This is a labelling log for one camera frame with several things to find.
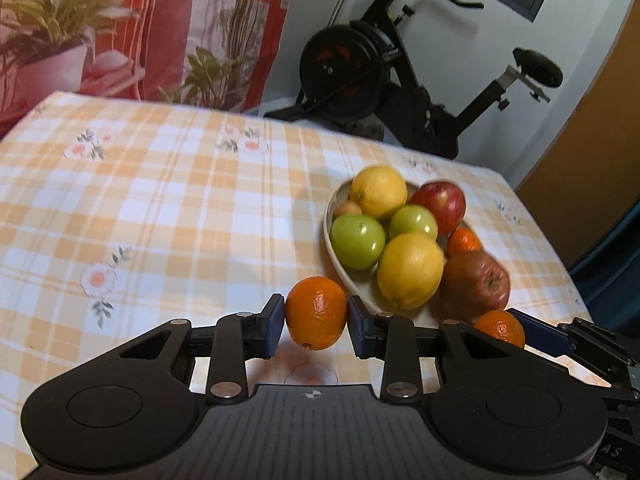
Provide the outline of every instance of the plant pot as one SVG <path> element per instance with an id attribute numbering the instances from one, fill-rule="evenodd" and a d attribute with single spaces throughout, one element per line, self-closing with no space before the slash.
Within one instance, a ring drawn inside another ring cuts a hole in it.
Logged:
<path id="1" fill-rule="evenodd" d="M 21 66 L 17 76 L 29 108 L 33 108 L 56 90 L 77 92 L 82 82 L 86 52 L 86 45 L 81 44 L 55 56 Z"/>

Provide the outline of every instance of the fruit bowl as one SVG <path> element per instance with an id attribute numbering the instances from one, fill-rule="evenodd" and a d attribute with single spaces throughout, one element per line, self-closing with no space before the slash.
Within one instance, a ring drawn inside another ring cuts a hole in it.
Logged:
<path id="1" fill-rule="evenodd" d="M 419 186 L 413 182 L 407 182 L 406 187 L 409 192 L 409 197 L 411 197 Z M 378 314 L 380 312 L 392 312 L 390 303 L 382 295 L 376 282 L 377 265 L 369 270 L 352 270 L 343 267 L 338 260 L 338 257 L 335 255 L 334 248 L 332 248 L 331 241 L 329 240 L 329 231 L 331 229 L 334 209 L 338 204 L 348 200 L 350 188 L 351 180 L 344 182 L 334 191 L 326 205 L 324 210 L 324 219 L 322 222 L 324 243 L 329 253 L 329 257 L 331 258 L 331 262 L 334 264 L 335 270 L 344 285 L 349 289 L 350 293 L 360 296 L 369 311 L 374 314 Z M 446 237 L 439 237 L 438 243 L 444 249 L 447 243 Z M 443 317 L 442 307 L 438 300 L 438 293 L 436 293 L 436 295 L 424 306 L 418 307 L 415 310 L 401 311 L 398 312 L 398 314 L 409 317 L 414 321 L 416 326 L 437 327 L 439 320 Z"/>

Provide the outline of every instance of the lemon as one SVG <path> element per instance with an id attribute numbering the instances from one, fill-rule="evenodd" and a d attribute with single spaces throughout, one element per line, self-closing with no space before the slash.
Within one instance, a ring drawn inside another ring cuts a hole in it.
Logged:
<path id="1" fill-rule="evenodd" d="M 427 234 L 403 233 L 385 247 L 376 279 L 396 310 L 418 308 L 436 293 L 444 270 L 444 253 Z"/>
<path id="2" fill-rule="evenodd" d="M 378 220 L 391 218 L 407 199 L 406 182 L 391 166 L 369 166 L 351 182 L 349 199 L 365 215 Z"/>

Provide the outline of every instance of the tablecloth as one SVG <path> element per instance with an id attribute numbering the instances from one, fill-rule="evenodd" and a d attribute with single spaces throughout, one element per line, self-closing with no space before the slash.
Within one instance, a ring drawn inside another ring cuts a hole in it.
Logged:
<path id="1" fill-rule="evenodd" d="M 494 171 L 252 116 L 59 92 L 0 143 L 2 476 L 34 465 L 19 414 L 44 381 L 166 320 L 214 324 L 258 312 L 307 276 L 336 278 L 322 241 L 325 203 L 373 163 L 418 184 L 460 184 L 465 221 L 510 273 L 510 306 L 552 323 L 588 318 L 551 245 Z M 346 331 L 309 352 L 285 329 L 276 358 L 249 362 L 248 379 L 376 386 L 382 366 L 355 358 Z M 192 390 L 203 391 L 205 378 L 199 363 Z"/>

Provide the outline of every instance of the flower pattern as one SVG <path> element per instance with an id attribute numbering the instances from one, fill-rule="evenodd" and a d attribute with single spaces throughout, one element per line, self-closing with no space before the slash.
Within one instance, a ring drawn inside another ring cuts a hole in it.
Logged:
<path id="1" fill-rule="evenodd" d="M 80 285 L 90 298 L 99 298 L 108 294 L 118 281 L 113 267 L 106 262 L 94 262 L 87 265 L 80 274 Z"/>
<path id="2" fill-rule="evenodd" d="M 424 180 L 436 180 L 438 178 L 438 172 L 435 166 L 430 160 L 425 158 L 418 158 L 416 156 L 409 156 L 404 161 L 411 167 L 420 171 L 421 177 Z"/>
<path id="3" fill-rule="evenodd" d="M 238 149 L 242 153 L 253 153 L 255 155 L 262 155 L 269 151 L 267 143 L 257 137 L 250 139 L 245 137 L 238 140 Z"/>
<path id="4" fill-rule="evenodd" d="M 506 221 L 512 224 L 520 225 L 520 218 L 516 215 L 515 211 L 511 209 L 511 207 L 509 207 L 506 204 L 503 204 L 499 200 L 494 200 L 494 202 L 502 218 L 504 218 Z"/>
<path id="5" fill-rule="evenodd" d="M 89 128 L 76 137 L 76 142 L 69 144 L 63 155 L 65 158 L 91 158 L 91 160 L 104 160 L 107 151 L 104 149 L 105 144 L 114 142 L 118 137 L 116 134 L 99 134 L 95 135 Z"/>
<path id="6" fill-rule="evenodd" d="M 239 139 L 242 137 L 242 132 L 236 126 L 232 124 L 223 124 L 218 131 L 220 137 L 228 137 L 229 139 Z"/>
<path id="7" fill-rule="evenodd" d="M 97 134 L 95 136 L 95 139 L 98 144 L 113 144 L 116 140 L 118 140 L 118 136 L 117 134 L 107 132 L 104 134 Z"/>
<path id="8" fill-rule="evenodd" d="M 72 142 L 65 148 L 65 158 L 78 159 L 84 158 L 91 153 L 94 148 L 90 142 Z"/>
<path id="9" fill-rule="evenodd" d="M 574 282 L 570 278 L 566 278 L 564 280 L 564 286 L 566 287 L 567 292 L 569 293 L 569 297 L 573 300 L 576 305 L 580 305 L 582 301 L 582 297 L 578 288 L 575 286 Z"/>
<path id="10" fill-rule="evenodd" d="M 34 118 L 42 115 L 45 111 L 47 111 L 47 107 L 43 104 L 36 105 L 31 112 L 27 114 L 28 118 Z"/>
<path id="11" fill-rule="evenodd" d="M 100 328 L 104 325 L 104 319 L 111 319 L 113 305 L 105 301 L 104 297 L 109 294 L 116 283 L 118 275 L 116 268 L 130 259 L 131 248 L 124 249 L 118 246 L 118 252 L 111 254 L 113 263 L 94 262 L 87 265 L 80 273 L 80 286 L 84 293 L 90 298 L 98 298 L 91 305 L 91 310 L 96 317 L 96 323 Z"/>
<path id="12" fill-rule="evenodd" d="M 248 127 L 242 134 L 240 130 L 230 125 L 223 125 L 220 128 L 221 140 L 217 148 L 224 152 L 248 153 L 251 155 L 263 155 L 269 151 L 268 143 L 260 138 L 260 132 Z"/>

